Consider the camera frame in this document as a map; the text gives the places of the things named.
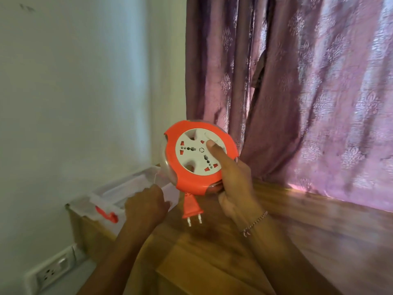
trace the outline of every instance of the wooden surface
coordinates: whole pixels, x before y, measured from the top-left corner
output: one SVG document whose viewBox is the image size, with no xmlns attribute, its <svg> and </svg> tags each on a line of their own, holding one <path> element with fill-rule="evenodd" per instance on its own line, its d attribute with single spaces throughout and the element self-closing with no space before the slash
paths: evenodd
<svg viewBox="0 0 393 295">
<path fill-rule="evenodd" d="M 305 256 L 344 294 L 391 294 L 393 214 L 255 184 L 261 204 Z M 216 197 L 199 197 L 203 223 L 181 219 L 180 203 L 149 237 L 132 272 L 135 293 L 274 294 Z M 71 212 L 76 241 L 98 262 L 114 236 Z"/>
</svg>

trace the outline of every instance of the person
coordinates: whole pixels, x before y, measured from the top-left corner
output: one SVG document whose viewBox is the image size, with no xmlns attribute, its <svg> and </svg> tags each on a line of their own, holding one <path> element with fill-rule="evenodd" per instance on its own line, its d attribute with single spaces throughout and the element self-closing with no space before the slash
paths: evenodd
<svg viewBox="0 0 393 295">
<path fill-rule="evenodd" d="M 225 191 L 219 194 L 219 203 L 239 230 L 252 225 L 246 240 L 276 294 L 341 294 L 259 204 L 253 193 L 250 168 L 240 160 L 236 163 L 229 158 L 211 140 L 207 147 L 221 164 Z M 170 203 L 164 201 L 162 190 L 156 185 L 129 198 L 125 204 L 126 222 L 113 248 L 77 295 L 123 294 L 140 248 L 164 220 L 169 207 Z"/>
</svg>

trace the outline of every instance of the person's left hand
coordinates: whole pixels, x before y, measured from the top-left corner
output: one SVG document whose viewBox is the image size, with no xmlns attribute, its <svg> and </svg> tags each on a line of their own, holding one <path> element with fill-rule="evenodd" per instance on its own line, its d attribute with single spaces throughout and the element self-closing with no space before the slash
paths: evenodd
<svg viewBox="0 0 393 295">
<path fill-rule="evenodd" d="M 153 184 L 128 198 L 125 203 L 126 224 L 151 232 L 163 222 L 170 206 L 171 203 L 164 200 L 162 189 Z"/>
</svg>

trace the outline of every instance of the transparent plastic casing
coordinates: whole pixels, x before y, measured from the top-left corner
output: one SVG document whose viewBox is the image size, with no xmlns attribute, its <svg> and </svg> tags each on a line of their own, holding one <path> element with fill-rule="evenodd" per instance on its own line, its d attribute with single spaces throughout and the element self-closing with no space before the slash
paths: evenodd
<svg viewBox="0 0 393 295">
<path fill-rule="evenodd" d="M 208 122 L 208 121 L 203 121 L 203 120 L 188 120 L 188 121 L 210 123 L 210 124 L 214 125 L 215 127 L 219 128 L 222 132 L 225 132 L 221 127 L 219 127 L 211 122 Z M 168 139 L 167 139 L 166 135 L 164 134 L 164 136 L 162 138 L 162 142 L 161 142 L 161 147 L 160 147 L 160 166 L 161 166 L 161 170 L 169 178 L 170 182 L 174 186 L 177 186 L 177 175 L 176 175 L 175 171 L 171 168 L 170 163 L 168 162 L 168 159 L 167 159 L 167 156 L 165 153 L 165 150 L 167 148 L 167 143 L 168 143 Z M 219 180 L 219 181 L 211 184 L 207 188 L 205 195 L 220 193 L 223 190 L 224 190 L 224 186 L 223 186 L 222 180 Z"/>
</svg>

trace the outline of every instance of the electrical outlet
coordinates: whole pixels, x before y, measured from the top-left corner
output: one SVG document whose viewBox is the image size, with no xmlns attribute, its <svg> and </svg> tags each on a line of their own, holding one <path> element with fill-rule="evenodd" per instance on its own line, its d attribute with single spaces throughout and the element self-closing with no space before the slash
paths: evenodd
<svg viewBox="0 0 393 295">
<path fill-rule="evenodd" d="M 25 286 L 29 295 L 39 294 L 69 270 L 86 259 L 76 244 L 69 246 L 53 257 L 34 267 L 25 275 Z"/>
</svg>

